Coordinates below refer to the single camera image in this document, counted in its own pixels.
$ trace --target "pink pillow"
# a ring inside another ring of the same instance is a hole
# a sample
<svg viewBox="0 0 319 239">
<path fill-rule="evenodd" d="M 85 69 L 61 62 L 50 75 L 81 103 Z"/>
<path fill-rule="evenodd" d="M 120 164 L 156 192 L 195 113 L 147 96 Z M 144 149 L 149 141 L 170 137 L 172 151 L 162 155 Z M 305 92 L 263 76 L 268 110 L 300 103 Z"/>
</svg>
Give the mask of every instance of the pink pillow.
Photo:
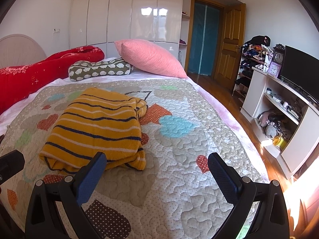
<svg viewBox="0 0 319 239">
<path fill-rule="evenodd" d="M 115 41 L 119 55 L 128 63 L 154 74 L 186 78 L 180 62 L 166 49 L 143 39 Z"/>
</svg>

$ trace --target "yellow striped sweater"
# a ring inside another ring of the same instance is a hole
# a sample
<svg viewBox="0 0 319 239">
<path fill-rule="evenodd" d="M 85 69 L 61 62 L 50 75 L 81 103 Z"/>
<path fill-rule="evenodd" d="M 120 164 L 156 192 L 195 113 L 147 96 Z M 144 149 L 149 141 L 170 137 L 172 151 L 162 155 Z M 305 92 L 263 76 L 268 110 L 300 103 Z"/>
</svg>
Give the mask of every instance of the yellow striped sweater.
<svg viewBox="0 0 319 239">
<path fill-rule="evenodd" d="M 97 152 L 105 153 L 106 169 L 122 165 L 143 170 L 141 125 L 146 101 L 89 88 L 63 112 L 40 152 L 51 170 L 75 173 Z"/>
</svg>

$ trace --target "silver bolt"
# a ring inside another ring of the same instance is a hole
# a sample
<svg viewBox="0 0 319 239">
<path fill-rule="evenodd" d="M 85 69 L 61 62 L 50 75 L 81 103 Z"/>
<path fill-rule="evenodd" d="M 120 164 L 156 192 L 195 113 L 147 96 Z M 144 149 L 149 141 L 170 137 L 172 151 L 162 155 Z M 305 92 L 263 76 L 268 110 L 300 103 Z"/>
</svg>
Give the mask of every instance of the silver bolt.
<svg viewBox="0 0 319 239">
<path fill-rule="evenodd" d="M 67 177 L 64 178 L 65 182 L 71 182 L 72 180 L 73 180 L 72 176 L 67 176 Z"/>
<path fill-rule="evenodd" d="M 277 180 L 273 180 L 272 184 L 274 184 L 275 186 L 279 186 L 279 182 Z"/>
<path fill-rule="evenodd" d="M 241 178 L 242 179 L 242 181 L 243 182 L 245 182 L 245 183 L 250 183 L 250 178 L 249 177 L 247 177 L 247 176 L 244 176 L 243 178 Z"/>
<path fill-rule="evenodd" d="M 38 180 L 35 184 L 36 184 L 37 186 L 41 186 L 41 185 L 42 185 L 42 183 L 43 183 L 43 181 L 42 181 L 42 180 Z"/>
</svg>

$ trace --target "black tv screen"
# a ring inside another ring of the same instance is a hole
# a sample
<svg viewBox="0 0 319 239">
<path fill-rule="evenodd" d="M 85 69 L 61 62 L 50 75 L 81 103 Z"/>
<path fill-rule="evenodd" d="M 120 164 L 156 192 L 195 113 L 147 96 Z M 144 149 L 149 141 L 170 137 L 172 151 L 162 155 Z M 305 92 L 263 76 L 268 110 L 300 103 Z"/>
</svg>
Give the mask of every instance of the black tv screen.
<svg viewBox="0 0 319 239">
<path fill-rule="evenodd" d="M 319 60 L 286 46 L 280 75 L 319 101 Z"/>
</svg>

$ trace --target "quilted bedspread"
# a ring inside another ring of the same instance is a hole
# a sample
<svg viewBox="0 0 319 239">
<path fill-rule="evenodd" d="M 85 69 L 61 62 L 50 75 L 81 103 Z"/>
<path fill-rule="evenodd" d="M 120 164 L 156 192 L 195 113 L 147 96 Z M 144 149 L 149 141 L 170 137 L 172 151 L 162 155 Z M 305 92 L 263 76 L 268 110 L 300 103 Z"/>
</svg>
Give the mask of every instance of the quilted bedspread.
<svg viewBox="0 0 319 239">
<path fill-rule="evenodd" d="M 51 86 L 15 118 L 0 147 L 0 156 L 17 149 L 26 160 L 24 170 L 1 185 L 0 194 L 23 230 L 35 182 L 52 183 L 66 176 L 50 171 L 39 159 L 39 151 L 63 110 L 92 86 L 145 99 L 149 106 L 140 119 L 145 170 L 105 171 L 89 202 L 82 205 L 101 238 L 211 238 L 232 209 L 208 170 L 212 152 L 218 152 L 241 176 L 262 182 L 232 130 L 184 80 Z M 256 208 L 254 204 L 243 233 Z M 69 235 L 76 238 L 65 213 L 60 213 Z"/>
</svg>

